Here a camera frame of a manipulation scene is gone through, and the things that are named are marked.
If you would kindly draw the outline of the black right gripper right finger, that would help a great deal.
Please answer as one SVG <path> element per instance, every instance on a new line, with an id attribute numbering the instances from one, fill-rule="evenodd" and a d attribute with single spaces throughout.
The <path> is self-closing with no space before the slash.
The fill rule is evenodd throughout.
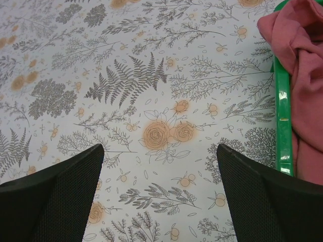
<path id="1" fill-rule="evenodd" d="M 217 160 L 237 241 L 322 241 L 322 186 L 224 144 Z"/>

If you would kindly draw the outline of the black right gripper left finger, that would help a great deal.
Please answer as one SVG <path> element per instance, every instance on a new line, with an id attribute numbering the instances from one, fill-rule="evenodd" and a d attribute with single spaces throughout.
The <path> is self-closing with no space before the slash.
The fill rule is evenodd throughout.
<path id="1" fill-rule="evenodd" d="M 104 149 L 1 184 L 1 241 L 82 241 Z"/>

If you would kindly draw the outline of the dusty pink t shirt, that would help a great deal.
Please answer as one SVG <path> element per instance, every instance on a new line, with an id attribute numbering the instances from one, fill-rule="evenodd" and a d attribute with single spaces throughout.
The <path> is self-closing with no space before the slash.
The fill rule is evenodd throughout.
<path id="1" fill-rule="evenodd" d="M 262 37 L 291 76 L 295 176 L 322 185 L 322 6 L 287 1 L 258 20 Z"/>

